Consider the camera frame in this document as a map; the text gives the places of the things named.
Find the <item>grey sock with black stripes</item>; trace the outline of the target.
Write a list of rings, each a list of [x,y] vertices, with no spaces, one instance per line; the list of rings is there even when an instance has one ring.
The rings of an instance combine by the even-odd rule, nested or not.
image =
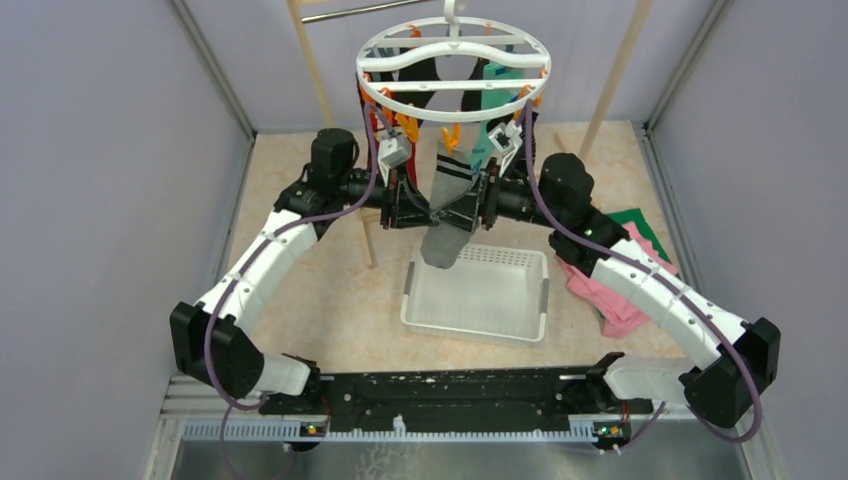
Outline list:
[[[436,218],[436,223],[428,227],[420,248],[421,257],[427,265],[451,268],[470,242],[472,230],[454,226],[443,217],[447,208],[465,196],[475,182],[476,175],[472,173],[468,153],[458,147],[449,152],[445,143],[440,141],[430,196],[430,213],[432,218]]]

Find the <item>white perforated plastic basket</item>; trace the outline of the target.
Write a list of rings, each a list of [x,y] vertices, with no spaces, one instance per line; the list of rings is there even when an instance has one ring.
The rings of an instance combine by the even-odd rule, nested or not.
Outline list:
[[[400,322],[420,334],[534,347],[545,337],[549,287],[540,251],[468,244],[447,269],[428,265],[417,252]]]

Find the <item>white round sock hanger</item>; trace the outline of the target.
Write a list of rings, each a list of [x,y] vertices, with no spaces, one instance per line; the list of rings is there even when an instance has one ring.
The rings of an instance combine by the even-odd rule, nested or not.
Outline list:
[[[435,16],[407,20],[386,27],[368,39],[355,56],[355,78],[369,73],[365,90],[378,104],[402,116],[425,122],[465,124],[521,113],[540,104],[553,62],[545,45],[532,34],[501,21],[467,16],[462,1],[443,1]],[[437,81],[397,82],[399,70],[428,59],[436,60]],[[506,67],[523,69],[513,80],[469,81],[479,58]],[[462,112],[464,90],[511,89],[514,100],[487,110]],[[393,99],[393,90],[433,91],[424,108]]]

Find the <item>black white striped sock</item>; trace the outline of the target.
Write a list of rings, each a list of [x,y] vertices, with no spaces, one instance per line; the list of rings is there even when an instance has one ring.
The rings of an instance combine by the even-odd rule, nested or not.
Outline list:
[[[474,68],[468,77],[469,81],[478,81],[484,79],[485,68],[489,65],[489,61],[479,58]],[[460,103],[462,112],[472,112],[482,110],[482,93],[480,89],[467,89],[463,91]]]

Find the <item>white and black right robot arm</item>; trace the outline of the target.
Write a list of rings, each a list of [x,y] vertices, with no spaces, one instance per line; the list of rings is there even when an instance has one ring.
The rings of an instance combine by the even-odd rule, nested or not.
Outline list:
[[[505,217],[548,227],[560,260],[623,297],[685,352],[682,360],[619,356],[586,385],[589,404],[612,412],[631,399],[677,403],[721,429],[749,415],[757,431],[763,393],[776,378],[779,328],[719,307],[652,258],[593,205],[595,182],[578,156],[556,153],[540,168],[529,157],[522,162],[483,170],[458,154],[438,154],[439,178],[459,187],[436,200],[437,223],[466,229]]]

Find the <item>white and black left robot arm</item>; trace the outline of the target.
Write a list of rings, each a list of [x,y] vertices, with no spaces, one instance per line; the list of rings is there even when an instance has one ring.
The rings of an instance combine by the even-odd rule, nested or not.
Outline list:
[[[404,203],[429,218],[408,180],[412,140],[399,127],[367,140],[367,166],[359,168],[361,149],[350,131],[320,130],[299,177],[280,192],[241,257],[213,288],[170,313],[178,370],[213,388],[229,409],[258,409],[272,395],[302,414],[319,404],[319,368],[301,357],[264,353],[251,335],[286,274],[337,219],[360,208],[392,214]]]

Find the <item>red sock with cat face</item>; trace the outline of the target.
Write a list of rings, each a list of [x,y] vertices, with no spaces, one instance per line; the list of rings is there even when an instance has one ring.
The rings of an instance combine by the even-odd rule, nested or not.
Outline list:
[[[403,191],[417,191],[408,166],[412,158],[412,146],[409,137],[400,127],[390,128],[386,138],[380,143],[378,166],[384,184],[394,200],[399,199]]]

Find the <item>teal patterned sock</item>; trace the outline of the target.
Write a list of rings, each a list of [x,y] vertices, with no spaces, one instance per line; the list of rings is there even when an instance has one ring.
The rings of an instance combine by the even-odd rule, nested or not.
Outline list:
[[[479,59],[472,71],[470,80],[513,80],[525,76],[523,69],[506,67],[501,64]],[[461,109],[463,111],[478,111],[500,107],[514,100],[516,93],[511,89],[499,90],[470,90],[463,94]],[[480,123],[477,141],[472,148],[469,162],[473,176],[477,176],[489,160],[494,146],[488,134],[491,120]]]

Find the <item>black argyle sock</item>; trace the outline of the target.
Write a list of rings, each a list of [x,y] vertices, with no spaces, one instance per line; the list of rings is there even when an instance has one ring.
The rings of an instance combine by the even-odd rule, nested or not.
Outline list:
[[[366,82],[371,81],[371,75],[367,72],[362,73],[358,77],[357,89],[359,99],[364,109],[366,110],[367,125],[370,125],[374,132],[385,129],[386,126],[393,127],[393,114],[391,111],[381,106],[376,100],[365,90]]]

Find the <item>green cloth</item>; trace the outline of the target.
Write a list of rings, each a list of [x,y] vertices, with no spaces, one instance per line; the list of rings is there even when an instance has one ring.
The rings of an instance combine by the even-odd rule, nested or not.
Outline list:
[[[640,208],[612,212],[608,216],[622,225],[653,258],[671,264],[670,257]]]

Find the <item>pink cloth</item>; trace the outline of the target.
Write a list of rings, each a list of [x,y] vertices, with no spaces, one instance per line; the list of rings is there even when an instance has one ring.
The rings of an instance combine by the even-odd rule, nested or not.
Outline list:
[[[672,262],[667,264],[661,259],[653,258],[650,254],[649,256],[672,274],[679,274],[679,269]],[[621,339],[631,334],[638,327],[651,322],[646,314],[642,313],[622,295],[590,279],[586,274],[580,272],[576,267],[566,264],[563,260],[559,259],[558,262],[566,276],[566,288],[574,295],[587,301],[598,312],[603,336]]]

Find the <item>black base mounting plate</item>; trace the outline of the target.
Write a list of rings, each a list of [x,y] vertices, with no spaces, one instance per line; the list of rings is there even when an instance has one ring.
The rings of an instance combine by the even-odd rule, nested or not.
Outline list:
[[[567,431],[591,421],[612,450],[632,438],[646,399],[620,400],[591,366],[322,374],[300,396],[273,394],[266,416],[320,423],[325,432],[387,431],[399,417],[413,432]]]

